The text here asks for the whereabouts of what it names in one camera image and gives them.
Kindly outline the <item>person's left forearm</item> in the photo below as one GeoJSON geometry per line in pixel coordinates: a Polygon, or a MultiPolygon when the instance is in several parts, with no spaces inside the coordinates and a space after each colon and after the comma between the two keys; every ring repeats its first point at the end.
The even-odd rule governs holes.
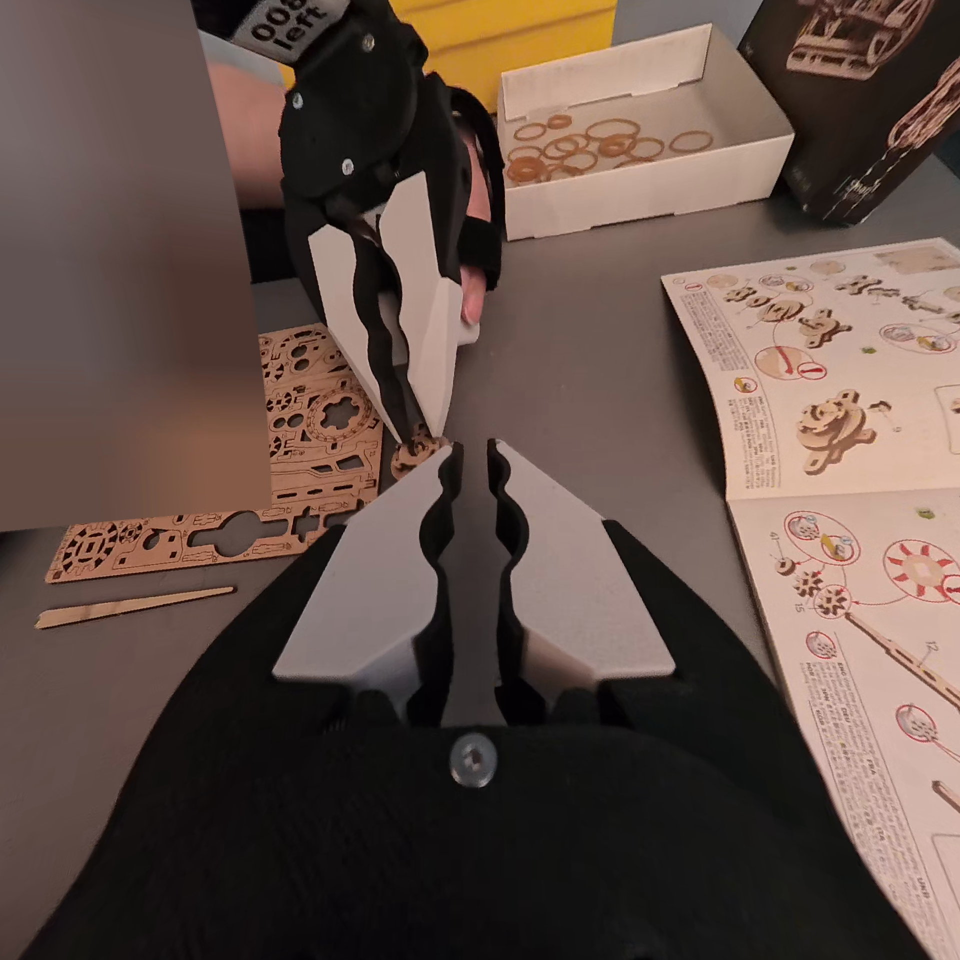
{"type": "Polygon", "coordinates": [[[292,72],[204,31],[199,38],[238,205],[280,210],[279,127],[292,72]]]}

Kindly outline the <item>white cardboard tray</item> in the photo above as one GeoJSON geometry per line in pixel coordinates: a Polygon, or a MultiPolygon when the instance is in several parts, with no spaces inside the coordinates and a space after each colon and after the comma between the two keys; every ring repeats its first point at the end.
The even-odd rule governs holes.
{"type": "Polygon", "coordinates": [[[504,161],[511,127],[558,113],[583,121],[629,117],[660,138],[681,129],[706,129],[718,145],[686,157],[549,183],[515,186],[505,172],[510,240],[764,199],[794,140],[786,114],[713,24],[502,74],[497,119],[504,161]]]}

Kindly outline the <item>person's left hand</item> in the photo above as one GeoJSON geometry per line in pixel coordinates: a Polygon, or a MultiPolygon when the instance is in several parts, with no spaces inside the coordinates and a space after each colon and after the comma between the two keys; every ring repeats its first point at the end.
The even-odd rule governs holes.
{"type": "MultiPolygon", "coordinates": [[[[471,192],[467,215],[485,222],[491,221],[491,203],[488,182],[478,151],[474,130],[463,120],[457,121],[457,130],[468,151],[471,165],[471,192]]],[[[461,261],[462,310],[461,319],[468,325],[479,324],[487,293],[486,273],[461,261]]]]}

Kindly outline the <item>laser-cut wooden parts sheet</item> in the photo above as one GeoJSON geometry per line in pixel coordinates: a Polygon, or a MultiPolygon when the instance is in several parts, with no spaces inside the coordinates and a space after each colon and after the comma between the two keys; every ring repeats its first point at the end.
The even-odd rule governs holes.
{"type": "Polygon", "coordinates": [[[330,332],[318,322],[259,337],[270,507],[255,510],[251,545],[215,543],[247,509],[70,526],[48,585],[294,557],[378,497],[383,424],[330,332]]]}

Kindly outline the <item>yellow plastic bin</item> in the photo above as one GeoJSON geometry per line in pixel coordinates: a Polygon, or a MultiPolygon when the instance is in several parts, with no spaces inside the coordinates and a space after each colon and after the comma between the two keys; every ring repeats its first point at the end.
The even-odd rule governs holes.
{"type": "Polygon", "coordinates": [[[429,51],[427,72],[493,112],[500,76],[610,46],[616,1],[392,1],[429,51]]]}

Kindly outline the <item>black model kit box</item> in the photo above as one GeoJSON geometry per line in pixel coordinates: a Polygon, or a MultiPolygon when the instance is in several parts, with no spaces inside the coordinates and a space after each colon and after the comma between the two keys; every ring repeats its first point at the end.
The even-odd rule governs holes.
{"type": "Polygon", "coordinates": [[[764,1],[738,51],[795,131],[783,177],[859,224],[958,129],[957,1],[764,1]]]}

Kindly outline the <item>small wooden model assembly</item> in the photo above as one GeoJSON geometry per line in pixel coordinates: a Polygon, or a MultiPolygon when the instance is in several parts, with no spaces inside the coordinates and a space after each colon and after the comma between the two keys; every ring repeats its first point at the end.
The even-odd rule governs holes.
{"type": "Polygon", "coordinates": [[[402,480],[437,451],[449,446],[447,437],[433,436],[423,421],[418,422],[414,426],[414,437],[399,444],[391,454],[390,476],[395,481],[402,480]]]}

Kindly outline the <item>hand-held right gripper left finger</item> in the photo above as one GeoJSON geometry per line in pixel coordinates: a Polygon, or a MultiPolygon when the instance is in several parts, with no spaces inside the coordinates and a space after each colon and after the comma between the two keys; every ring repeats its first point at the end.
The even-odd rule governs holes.
{"type": "Polygon", "coordinates": [[[274,678],[377,690],[410,724],[440,724],[453,669],[440,558],[453,539],[462,470],[455,442],[347,522],[274,678]]]}

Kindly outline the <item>pile of tan rubber bands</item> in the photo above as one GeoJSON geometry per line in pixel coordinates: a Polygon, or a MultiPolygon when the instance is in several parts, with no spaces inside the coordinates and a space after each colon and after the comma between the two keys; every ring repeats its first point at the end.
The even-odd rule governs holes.
{"type": "Polygon", "coordinates": [[[636,119],[582,120],[571,112],[522,121],[506,134],[506,178],[512,186],[549,184],[708,152],[717,136],[689,127],[659,137],[636,119]]]}

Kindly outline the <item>open instruction booklet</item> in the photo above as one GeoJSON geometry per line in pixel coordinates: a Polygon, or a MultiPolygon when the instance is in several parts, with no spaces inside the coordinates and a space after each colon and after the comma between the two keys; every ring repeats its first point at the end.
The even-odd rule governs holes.
{"type": "Polygon", "coordinates": [[[878,885],[933,958],[958,958],[958,248],[661,282],[798,726],[878,885]]]}

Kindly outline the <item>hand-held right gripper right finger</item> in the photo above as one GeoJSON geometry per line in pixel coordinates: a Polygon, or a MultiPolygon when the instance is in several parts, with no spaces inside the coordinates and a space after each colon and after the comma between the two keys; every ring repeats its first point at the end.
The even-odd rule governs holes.
{"type": "Polygon", "coordinates": [[[487,443],[495,532],[509,558],[499,582],[500,713],[544,721],[569,690],[665,678],[676,663],[604,518],[504,440],[487,443]]]}

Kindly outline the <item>pointed wooden stick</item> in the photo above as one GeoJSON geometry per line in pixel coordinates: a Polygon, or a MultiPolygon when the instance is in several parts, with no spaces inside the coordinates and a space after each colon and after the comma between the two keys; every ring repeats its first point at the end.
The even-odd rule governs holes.
{"type": "Polygon", "coordinates": [[[43,631],[75,623],[113,618],[151,609],[175,606],[236,592],[233,585],[126,598],[118,601],[62,606],[43,610],[34,623],[34,629],[43,631]]]}

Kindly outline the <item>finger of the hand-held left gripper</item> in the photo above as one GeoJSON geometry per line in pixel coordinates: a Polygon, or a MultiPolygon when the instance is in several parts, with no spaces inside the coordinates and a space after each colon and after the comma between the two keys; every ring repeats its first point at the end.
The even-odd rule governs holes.
{"type": "Polygon", "coordinates": [[[412,374],[423,347],[418,325],[424,318],[417,298],[419,261],[414,246],[389,227],[390,218],[384,214],[381,248],[332,224],[313,233],[308,244],[330,333],[382,423],[400,446],[411,446],[414,430],[402,385],[413,387],[406,377],[395,374],[393,334],[380,314],[377,277],[379,265],[386,262],[400,285],[397,325],[412,374]]]}
{"type": "Polygon", "coordinates": [[[394,187],[379,234],[400,282],[398,323],[407,343],[407,381],[430,433],[439,436],[450,411],[464,331],[462,288],[439,270],[425,172],[394,187]]]}

